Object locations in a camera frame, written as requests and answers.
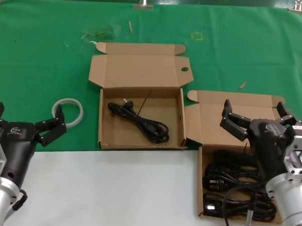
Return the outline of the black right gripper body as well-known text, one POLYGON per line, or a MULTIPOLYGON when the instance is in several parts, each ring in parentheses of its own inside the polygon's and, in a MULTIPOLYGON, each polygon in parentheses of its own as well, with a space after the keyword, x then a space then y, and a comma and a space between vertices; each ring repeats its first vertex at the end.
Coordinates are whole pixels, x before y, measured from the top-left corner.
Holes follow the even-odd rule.
POLYGON ((285 134, 295 120, 253 119, 247 129, 248 140, 262 179, 271 180, 285 173, 285 151, 290 137, 285 134))

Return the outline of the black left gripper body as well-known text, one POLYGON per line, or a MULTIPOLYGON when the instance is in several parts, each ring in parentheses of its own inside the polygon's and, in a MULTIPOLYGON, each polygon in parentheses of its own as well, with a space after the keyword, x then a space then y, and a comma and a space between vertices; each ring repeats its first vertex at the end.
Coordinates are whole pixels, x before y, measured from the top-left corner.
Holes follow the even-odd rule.
POLYGON ((1 145, 7 162, 1 173, 6 178, 22 187, 30 161, 35 153, 38 130, 33 123, 0 121, 3 129, 1 145))

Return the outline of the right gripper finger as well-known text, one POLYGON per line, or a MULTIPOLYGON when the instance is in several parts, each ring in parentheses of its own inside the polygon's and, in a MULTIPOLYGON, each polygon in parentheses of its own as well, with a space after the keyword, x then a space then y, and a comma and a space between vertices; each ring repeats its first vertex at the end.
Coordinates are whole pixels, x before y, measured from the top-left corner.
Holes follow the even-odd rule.
POLYGON ((247 129, 250 125, 250 119, 234 113, 228 99, 225 100, 221 116, 220 126, 223 129, 241 142, 248 138, 247 129))
POLYGON ((283 102, 279 102, 276 106, 277 112, 279 114, 279 118, 276 119, 278 123, 280 123, 283 126, 286 125, 292 125, 292 126, 300 126, 301 125, 301 120, 296 118, 293 114, 292 111, 289 111, 285 108, 283 102))

